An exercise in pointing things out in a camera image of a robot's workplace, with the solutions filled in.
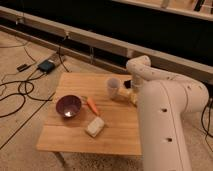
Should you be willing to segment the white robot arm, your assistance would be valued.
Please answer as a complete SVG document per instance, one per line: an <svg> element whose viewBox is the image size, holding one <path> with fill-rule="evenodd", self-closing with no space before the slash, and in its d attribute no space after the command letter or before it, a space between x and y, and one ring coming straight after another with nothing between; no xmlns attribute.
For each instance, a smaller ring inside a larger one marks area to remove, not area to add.
<svg viewBox="0 0 213 171"><path fill-rule="evenodd" d="M181 116L202 111L209 99L206 86L153 68L146 55L128 60L126 69L137 94L144 171L192 171Z"/></svg>

